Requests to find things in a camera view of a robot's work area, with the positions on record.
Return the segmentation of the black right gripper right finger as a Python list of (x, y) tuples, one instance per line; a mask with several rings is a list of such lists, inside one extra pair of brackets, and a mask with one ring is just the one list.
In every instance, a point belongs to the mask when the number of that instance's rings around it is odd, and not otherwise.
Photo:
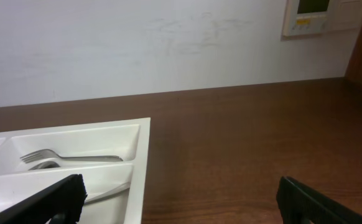
[(362, 224), (362, 215), (292, 177), (281, 177), (276, 200), (286, 224)]

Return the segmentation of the steel tablespoon angled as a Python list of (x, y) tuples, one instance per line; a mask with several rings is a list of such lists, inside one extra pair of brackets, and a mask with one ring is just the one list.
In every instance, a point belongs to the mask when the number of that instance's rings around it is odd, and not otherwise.
[(84, 205), (90, 205), (93, 203), (101, 202), (101, 201), (107, 200), (109, 198), (115, 197), (115, 196), (123, 193), (124, 191), (127, 191), (130, 188), (130, 186), (131, 186), (130, 182), (123, 183), (123, 184), (117, 186), (116, 188), (111, 189), (103, 194), (100, 194), (93, 198), (85, 200)]

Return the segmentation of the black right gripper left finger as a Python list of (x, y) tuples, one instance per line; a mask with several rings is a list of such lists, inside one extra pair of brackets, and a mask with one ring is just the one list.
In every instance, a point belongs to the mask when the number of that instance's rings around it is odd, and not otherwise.
[(76, 224), (88, 194), (81, 174), (72, 174), (0, 212), (0, 224)]

